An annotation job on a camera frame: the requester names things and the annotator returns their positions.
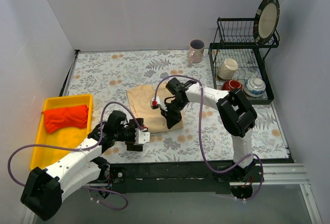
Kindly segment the beige t shirt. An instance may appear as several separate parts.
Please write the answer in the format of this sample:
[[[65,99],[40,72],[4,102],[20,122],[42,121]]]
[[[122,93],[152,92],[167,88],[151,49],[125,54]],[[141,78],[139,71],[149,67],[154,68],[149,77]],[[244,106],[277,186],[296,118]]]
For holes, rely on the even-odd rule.
[[[184,115],[182,120],[171,129],[167,128],[166,119],[161,115],[160,109],[151,108],[151,100],[154,98],[155,87],[144,84],[127,91],[130,110],[136,118],[143,118],[144,125],[150,133],[162,133],[177,130],[184,127]]]

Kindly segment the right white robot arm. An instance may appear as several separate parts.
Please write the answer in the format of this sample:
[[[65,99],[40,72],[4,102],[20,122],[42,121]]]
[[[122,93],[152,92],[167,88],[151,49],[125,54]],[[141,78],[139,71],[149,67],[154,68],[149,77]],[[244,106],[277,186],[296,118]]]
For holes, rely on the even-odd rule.
[[[240,89],[232,91],[217,90],[204,87],[192,77],[182,83],[179,75],[166,77],[166,89],[171,93],[171,101],[154,96],[151,100],[153,109],[159,108],[166,119],[167,127],[172,128],[182,119],[181,111],[190,102],[211,107],[219,112],[222,124],[232,136],[233,164],[227,169],[213,169],[202,154],[206,166],[215,174],[232,174],[238,181],[245,181],[252,175],[255,166],[255,155],[252,152],[252,131],[255,126],[257,113],[250,101]]]

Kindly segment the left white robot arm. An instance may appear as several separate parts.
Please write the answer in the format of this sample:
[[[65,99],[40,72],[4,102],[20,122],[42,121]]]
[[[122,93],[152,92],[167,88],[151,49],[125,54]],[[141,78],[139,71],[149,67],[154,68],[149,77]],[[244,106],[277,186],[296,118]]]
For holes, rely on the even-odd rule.
[[[52,218],[63,201],[93,181],[111,185],[118,179],[110,163],[101,155],[115,142],[124,142],[128,150],[142,151],[150,134],[143,118],[126,119],[122,111],[112,111],[78,146],[59,161],[28,175],[21,202],[44,221]]]

